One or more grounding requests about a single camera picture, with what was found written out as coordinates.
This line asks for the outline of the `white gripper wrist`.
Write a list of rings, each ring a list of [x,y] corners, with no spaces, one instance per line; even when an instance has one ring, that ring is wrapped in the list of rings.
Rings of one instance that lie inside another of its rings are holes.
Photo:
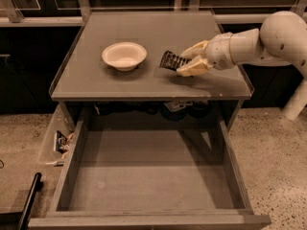
[[[232,33],[218,34],[210,41],[203,40],[183,51],[183,58],[192,59],[177,69],[182,77],[198,76],[207,73],[212,67],[217,70],[231,69],[235,66],[230,54]]]

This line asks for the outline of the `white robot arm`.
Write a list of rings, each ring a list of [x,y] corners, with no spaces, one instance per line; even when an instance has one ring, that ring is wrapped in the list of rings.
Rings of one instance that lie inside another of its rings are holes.
[[[307,23],[294,12],[278,11],[268,16],[259,29],[218,34],[181,55],[190,60],[177,69],[182,77],[202,75],[213,68],[231,69],[239,64],[291,64],[307,80]]]

